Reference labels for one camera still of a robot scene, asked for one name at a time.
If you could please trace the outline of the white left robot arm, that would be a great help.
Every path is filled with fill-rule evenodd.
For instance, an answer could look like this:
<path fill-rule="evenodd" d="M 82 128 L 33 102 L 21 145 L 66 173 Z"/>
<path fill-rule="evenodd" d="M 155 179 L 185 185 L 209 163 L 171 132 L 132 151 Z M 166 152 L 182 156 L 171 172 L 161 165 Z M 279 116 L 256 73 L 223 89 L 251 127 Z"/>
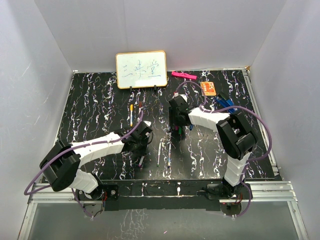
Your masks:
<path fill-rule="evenodd" d="M 143 120 L 133 128 L 121 128 L 105 136 L 83 142 L 59 140 L 42 160 L 39 167 L 52 190 L 73 188 L 97 200 L 103 195 L 98 177 L 81 170 L 91 161 L 123 152 L 144 155 L 153 135 L 152 123 Z"/>

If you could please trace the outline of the white pen red tip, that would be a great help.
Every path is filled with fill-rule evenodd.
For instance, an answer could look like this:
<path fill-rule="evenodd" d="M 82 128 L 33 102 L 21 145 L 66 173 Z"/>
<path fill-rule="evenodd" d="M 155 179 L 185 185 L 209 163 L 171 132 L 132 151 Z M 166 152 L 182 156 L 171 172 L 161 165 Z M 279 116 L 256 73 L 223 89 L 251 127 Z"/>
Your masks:
<path fill-rule="evenodd" d="M 141 106 L 139 106 L 138 108 L 137 122 L 139 122 L 141 119 L 140 115 L 141 115 Z"/>

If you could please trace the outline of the white pen yellow tip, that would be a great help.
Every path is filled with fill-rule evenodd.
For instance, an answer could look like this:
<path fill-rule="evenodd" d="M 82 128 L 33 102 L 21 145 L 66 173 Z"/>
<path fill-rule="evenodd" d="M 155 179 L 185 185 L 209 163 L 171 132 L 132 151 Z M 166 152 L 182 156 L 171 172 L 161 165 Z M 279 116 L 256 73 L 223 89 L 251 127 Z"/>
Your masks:
<path fill-rule="evenodd" d="M 133 110 L 131 109 L 130 110 L 130 126 L 132 127 L 133 126 Z"/>

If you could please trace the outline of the white pen green tip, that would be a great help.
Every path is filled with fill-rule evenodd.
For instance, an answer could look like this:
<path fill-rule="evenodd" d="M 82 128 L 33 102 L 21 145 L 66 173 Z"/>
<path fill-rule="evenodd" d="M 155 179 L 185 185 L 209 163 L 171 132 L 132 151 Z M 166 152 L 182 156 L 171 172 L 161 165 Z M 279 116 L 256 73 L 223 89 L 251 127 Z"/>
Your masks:
<path fill-rule="evenodd" d="M 161 151 L 162 151 L 162 142 L 160 142 L 158 146 L 157 164 L 156 164 L 157 168 L 160 166 Z"/>

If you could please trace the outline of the white pen purple tip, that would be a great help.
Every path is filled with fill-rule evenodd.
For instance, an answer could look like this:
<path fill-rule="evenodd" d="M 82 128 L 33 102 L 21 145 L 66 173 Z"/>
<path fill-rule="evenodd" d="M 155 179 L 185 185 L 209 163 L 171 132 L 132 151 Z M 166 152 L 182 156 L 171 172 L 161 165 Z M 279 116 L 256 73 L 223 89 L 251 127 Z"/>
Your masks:
<path fill-rule="evenodd" d="M 142 166 L 143 161 L 144 161 L 144 158 L 145 158 L 145 156 L 143 155 L 143 156 L 141 157 L 141 159 L 140 159 L 139 163 L 138 163 L 138 166 L 139 166 L 139 167 L 141 167 L 141 166 Z"/>

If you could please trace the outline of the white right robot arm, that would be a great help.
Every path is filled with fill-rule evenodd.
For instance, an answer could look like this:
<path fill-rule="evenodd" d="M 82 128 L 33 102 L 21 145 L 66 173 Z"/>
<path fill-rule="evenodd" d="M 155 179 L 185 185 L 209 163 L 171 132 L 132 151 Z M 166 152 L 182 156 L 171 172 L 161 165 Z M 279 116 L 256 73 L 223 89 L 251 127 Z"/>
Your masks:
<path fill-rule="evenodd" d="M 171 128 L 201 126 L 218 133 L 227 154 L 223 194 L 230 199 L 239 195 L 245 168 L 258 140 L 245 115 L 239 110 L 223 113 L 191 106 L 185 95 L 178 94 L 169 101 L 169 122 Z"/>

